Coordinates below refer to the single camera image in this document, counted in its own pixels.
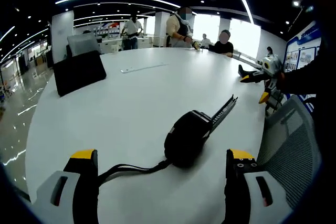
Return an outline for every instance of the man in white shirt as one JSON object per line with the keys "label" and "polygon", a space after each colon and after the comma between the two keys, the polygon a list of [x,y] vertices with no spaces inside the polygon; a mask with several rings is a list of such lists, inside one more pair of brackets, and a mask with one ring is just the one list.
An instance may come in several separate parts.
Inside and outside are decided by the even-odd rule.
{"label": "man in white shirt", "polygon": [[209,45],[211,45],[211,41],[206,38],[206,34],[203,34],[203,40],[201,41],[202,47],[209,48]]}
{"label": "man in white shirt", "polygon": [[142,25],[136,19],[136,14],[132,14],[132,17],[124,25],[124,28],[121,31],[121,35],[127,29],[127,39],[124,42],[124,50],[131,50],[138,48],[138,36],[142,32]]}

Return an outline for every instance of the person in black shirt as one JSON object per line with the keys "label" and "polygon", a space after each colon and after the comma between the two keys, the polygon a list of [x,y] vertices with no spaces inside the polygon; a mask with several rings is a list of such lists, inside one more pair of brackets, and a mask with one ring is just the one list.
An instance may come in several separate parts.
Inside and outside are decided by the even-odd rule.
{"label": "person in black shirt", "polygon": [[226,55],[232,58],[233,45],[228,40],[231,33],[228,30],[223,30],[219,36],[219,41],[215,44],[214,51],[218,54]]}

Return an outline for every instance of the person in beige shirt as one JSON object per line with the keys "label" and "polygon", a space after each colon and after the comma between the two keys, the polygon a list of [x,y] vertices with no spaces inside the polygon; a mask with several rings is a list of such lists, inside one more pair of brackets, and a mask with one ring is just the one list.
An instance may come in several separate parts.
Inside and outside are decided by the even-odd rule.
{"label": "person in beige shirt", "polygon": [[169,17],[166,27],[167,47],[191,47],[192,34],[188,20],[192,17],[189,7],[181,7],[175,14]]}

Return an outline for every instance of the mesh chair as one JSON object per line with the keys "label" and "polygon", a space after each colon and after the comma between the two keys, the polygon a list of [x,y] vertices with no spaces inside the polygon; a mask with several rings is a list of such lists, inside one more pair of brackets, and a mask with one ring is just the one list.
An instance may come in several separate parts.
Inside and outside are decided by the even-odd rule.
{"label": "mesh chair", "polygon": [[321,164],[312,117],[297,96],[265,119],[262,139],[257,163],[284,188],[293,209]]}

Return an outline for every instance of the person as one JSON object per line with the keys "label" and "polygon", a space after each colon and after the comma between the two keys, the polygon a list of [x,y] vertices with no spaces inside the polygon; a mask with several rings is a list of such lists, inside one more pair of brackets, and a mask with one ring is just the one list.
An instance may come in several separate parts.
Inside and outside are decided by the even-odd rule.
{"label": "person", "polygon": [[203,34],[203,39],[201,41],[202,47],[209,48],[209,45],[211,44],[211,41],[206,38],[206,34]]}
{"label": "person", "polygon": [[136,14],[132,14],[130,20],[125,23],[124,28],[121,31],[121,36],[123,36],[125,29],[127,29],[127,39],[123,41],[124,50],[137,49],[138,36],[143,29],[141,23],[136,19]]}
{"label": "person", "polygon": [[271,47],[267,47],[267,56],[273,55],[273,49]]}
{"label": "person", "polygon": [[189,7],[181,7],[166,23],[166,47],[191,47],[192,33],[188,22],[193,16]]}
{"label": "person", "polygon": [[228,40],[231,33],[228,30],[223,30],[219,35],[219,41],[215,44],[214,51],[218,54],[226,55],[232,58],[233,45]]}

